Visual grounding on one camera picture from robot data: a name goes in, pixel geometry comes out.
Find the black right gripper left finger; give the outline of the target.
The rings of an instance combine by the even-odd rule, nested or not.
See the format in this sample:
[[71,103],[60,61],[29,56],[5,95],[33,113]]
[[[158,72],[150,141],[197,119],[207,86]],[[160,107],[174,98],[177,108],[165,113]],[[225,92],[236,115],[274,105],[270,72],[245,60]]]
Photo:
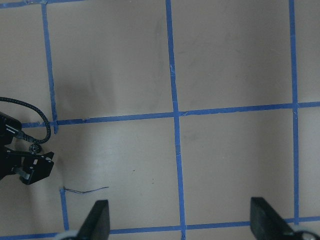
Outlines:
[[78,240],[107,240],[110,235],[108,200],[97,200],[77,233]]

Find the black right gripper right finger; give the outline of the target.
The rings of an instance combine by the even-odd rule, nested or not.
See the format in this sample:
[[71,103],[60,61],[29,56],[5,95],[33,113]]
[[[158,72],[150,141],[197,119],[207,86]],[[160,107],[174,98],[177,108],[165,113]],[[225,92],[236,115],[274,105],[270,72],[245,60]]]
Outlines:
[[294,240],[295,232],[263,197],[250,199],[250,230],[256,240]]

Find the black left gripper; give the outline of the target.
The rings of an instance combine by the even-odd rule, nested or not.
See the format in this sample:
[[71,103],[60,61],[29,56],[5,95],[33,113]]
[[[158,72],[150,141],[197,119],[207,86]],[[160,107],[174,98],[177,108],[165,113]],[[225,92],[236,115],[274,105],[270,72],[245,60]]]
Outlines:
[[54,153],[32,154],[0,146],[0,179],[19,175],[25,185],[31,185],[50,176],[54,167]]

